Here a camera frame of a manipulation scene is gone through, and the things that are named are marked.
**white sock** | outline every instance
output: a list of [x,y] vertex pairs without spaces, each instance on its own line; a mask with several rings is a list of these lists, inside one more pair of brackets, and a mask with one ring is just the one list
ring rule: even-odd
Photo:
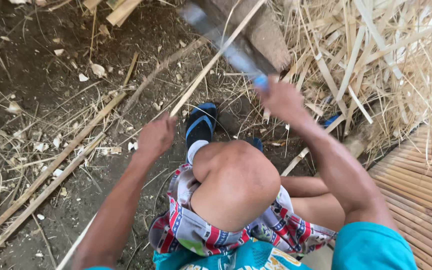
[[193,159],[195,158],[196,152],[203,146],[209,144],[207,140],[197,140],[193,144],[191,144],[191,147],[188,149],[188,162],[189,164],[193,164]]

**shorts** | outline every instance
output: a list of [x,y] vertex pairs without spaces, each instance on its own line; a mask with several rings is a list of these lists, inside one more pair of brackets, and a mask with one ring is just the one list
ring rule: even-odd
[[219,230],[191,210],[191,196],[200,185],[190,164],[176,170],[167,191],[169,211],[156,217],[149,228],[149,242],[156,252],[189,249],[207,257],[242,246],[252,236],[286,253],[302,256],[337,236],[335,231],[295,215],[290,195],[283,186],[271,206],[244,229],[234,232]]

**bamboo mat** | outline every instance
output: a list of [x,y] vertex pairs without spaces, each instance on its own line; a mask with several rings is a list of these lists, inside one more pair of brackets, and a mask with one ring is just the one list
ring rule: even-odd
[[369,174],[413,250],[417,267],[432,270],[432,126],[420,126]]

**soil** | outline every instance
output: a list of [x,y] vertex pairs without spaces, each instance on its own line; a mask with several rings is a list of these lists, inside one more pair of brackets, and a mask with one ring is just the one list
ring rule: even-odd
[[[85,120],[91,119],[95,110],[77,118],[73,117],[77,116],[81,109],[91,107],[91,103],[98,106],[98,110],[101,109],[99,98],[111,90],[120,88],[135,52],[139,53],[135,72],[124,88],[129,95],[156,68],[158,61],[180,49],[180,41],[189,44],[198,38],[198,35],[178,17],[175,8],[169,5],[163,6],[157,1],[144,2],[119,28],[111,27],[105,20],[111,9],[106,4],[100,4],[96,13],[91,61],[102,65],[106,71],[109,71],[110,67],[113,68],[113,71],[101,80],[93,74],[88,64],[93,15],[84,13],[85,10],[79,0],[72,1],[53,12],[45,8],[38,8],[35,12],[33,5],[13,5],[6,0],[0,0],[0,57],[8,70],[6,72],[0,64],[0,130],[11,136],[35,119],[40,119],[38,124],[28,130],[27,138],[21,141],[21,157],[27,158],[24,163],[47,159],[60,153],[63,146],[57,149],[53,147],[53,138],[62,133],[62,144],[71,140],[76,133],[73,124],[78,122],[83,126]],[[100,25],[108,27],[110,36],[98,34]],[[4,41],[1,37],[8,37],[9,41]],[[54,39],[59,39],[59,43],[54,42]],[[64,52],[56,57],[54,50],[58,49],[64,49]],[[214,51],[210,47],[202,46],[188,57],[170,65],[169,70],[160,73],[143,91],[136,106],[124,116],[125,121],[118,123],[116,112],[105,120],[105,125],[102,126],[109,128],[103,147],[120,144],[156,116],[159,112],[153,103],[162,102],[162,107],[167,106],[195,78],[213,55]],[[76,63],[77,69],[71,64],[72,61]],[[243,77],[225,75],[225,72],[236,71],[231,70],[224,60],[220,60],[218,68],[213,70],[214,73],[206,76],[188,103],[196,105],[212,101],[217,104],[220,110],[220,124],[215,131],[214,139],[229,141],[235,138],[260,137],[264,142],[265,155],[279,172],[282,172],[305,144],[301,140],[291,140],[284,146],[272,145],[272,141],[292,138],[294,134],[287,134],[285,125],[277,124],[275,119],[271,119],[269,123],[262,123],[262,111],[258,101],[244,87]],[[80,73],[90,79],[80,82]],[[177,80],[177,74],[182,76],[182,80]],[[102,82],[42,118],[78,91],[99,80]],[[4,97],[11,94],[14,94],[14,98],[9,97],[9,100],[16,101],[24,110],[21,116],[5,111],[9,101]],[[118,106],[117,112],[120,112],[125,102]],[[188,105],[183,109],[190,111],[192,107]],[[164,171],[142,191],[132,227],[133,233],[117,261],[117,269],[153,268],[153,250],[151,246],[147,246],[147,227],[155,215],[167,209],[166,179],[185,161],[184,121],[185,117],[181,113],[174,144],[159,158],[147,176],[149,181]],[[98,134],[102,126],[95,128],[89,137]],[[261,129],[269,132],[261,134]],[[37,152],[33,150],[33,143],[38,141],[51,147],[43,153]],[[12,143],[19,144],[17,140],[12,140]],[[0,195],[0,215],[8,208],[9,199],[2,201],[10,196],[10,192],[16,192],[18,198],[41,170],[38,165],[26,169],[24,177],[21,178],[20,188],[15,190],[22,174],[15,170],[8,171],[11,166],[4,159],[9,160],[16,151],[11,144],[1,145],[3,143],[0,141],[0,170],[3,181],[1,184],[6,189],[2,189]],[[61,189],[57,189],[34,213],[45,217],[43,220],[38,219],[37,222],[48,238],[57,264],[61,262],[123,174],[132,154],[126,147],[127,142],[122,144],[120,155],[103,155],[99,151],[88,161],[86,167],[76,169],[63,182],[62,186],[67,190],[67,196],[61,195]],[[74,156],[75,153],[71,154],[61,168],[67,166]],[[314,172],[314,164],[310,158],[306,158],[291,174],[312,175]],[[28,218],[0,248],[0,268],[53,268],[47,246],[33,218]]]

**teal shirt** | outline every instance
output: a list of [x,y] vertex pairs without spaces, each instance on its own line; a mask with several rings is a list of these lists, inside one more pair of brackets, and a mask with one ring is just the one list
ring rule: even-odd
[[[252,238],[226,254],[202,257],[190,250],[172,253],[154,252],[156,270],[166,269],[298,269],[307,266],[272,244]],[[416,270],[410,246],[394,230],[371,222],[345,225],[338,233],[333,255],[333,270],[392,269]],[[92,267],[91,270],[108,268]]]

